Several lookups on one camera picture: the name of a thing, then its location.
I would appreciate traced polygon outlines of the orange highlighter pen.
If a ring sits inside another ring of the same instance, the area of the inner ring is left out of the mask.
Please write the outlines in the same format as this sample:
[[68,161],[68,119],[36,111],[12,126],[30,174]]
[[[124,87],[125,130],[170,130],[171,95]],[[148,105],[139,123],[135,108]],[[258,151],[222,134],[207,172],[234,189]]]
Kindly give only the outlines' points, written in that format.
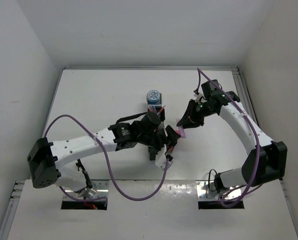
[[162,113],[162,111],[164,110],[164,108],[166,107],[166,105],[163,105],[162,107],[161,107],[161,109],[158,111],[158,115],[160,116],[161,115],[161,113]]

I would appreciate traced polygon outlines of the blue patterned round container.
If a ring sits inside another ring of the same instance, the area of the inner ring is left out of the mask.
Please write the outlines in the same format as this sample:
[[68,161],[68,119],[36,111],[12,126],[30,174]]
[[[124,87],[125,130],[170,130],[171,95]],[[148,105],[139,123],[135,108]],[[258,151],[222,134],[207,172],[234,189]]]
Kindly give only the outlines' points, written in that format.
[[161,93],[157,90],[150,90],[148,93],[147,93],[147,97],[161,97]]

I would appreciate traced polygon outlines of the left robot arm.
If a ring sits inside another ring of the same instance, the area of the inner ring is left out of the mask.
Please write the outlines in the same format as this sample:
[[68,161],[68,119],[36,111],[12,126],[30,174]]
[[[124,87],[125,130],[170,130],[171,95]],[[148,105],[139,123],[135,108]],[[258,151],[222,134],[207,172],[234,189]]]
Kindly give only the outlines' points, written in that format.
[[122,117],[95,133],[87,130],[85,136],[60,141],[38,139],[27,157],[33,187],[42,189],[54,184],[72,190],[81,199],[90,199],[95,187],[81,159],[99,153],[107,156],[137,144],[147,146],[155,165],[166,171],[172,165],[171,153],[181,132],[164,126],[164,119],[162,112],[146,111]]

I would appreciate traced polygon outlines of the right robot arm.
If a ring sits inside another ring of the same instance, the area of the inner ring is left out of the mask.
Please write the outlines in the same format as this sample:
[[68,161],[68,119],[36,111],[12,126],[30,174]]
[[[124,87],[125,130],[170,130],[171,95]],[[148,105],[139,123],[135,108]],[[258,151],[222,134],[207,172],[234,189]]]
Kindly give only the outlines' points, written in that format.
[[239,97],[233,91],[221,92],[216,79],[203,83],[201,88],[201,92],[195,93],[196,98],[189,101],[177,126],[198,128],[204,125],[206,117],[217,114],[232,128],[248,155],[241,168],[216,173],[212,189],[220,193],[230,187],[256,187],[282,179],[287,146],[266,135],[244,110]]

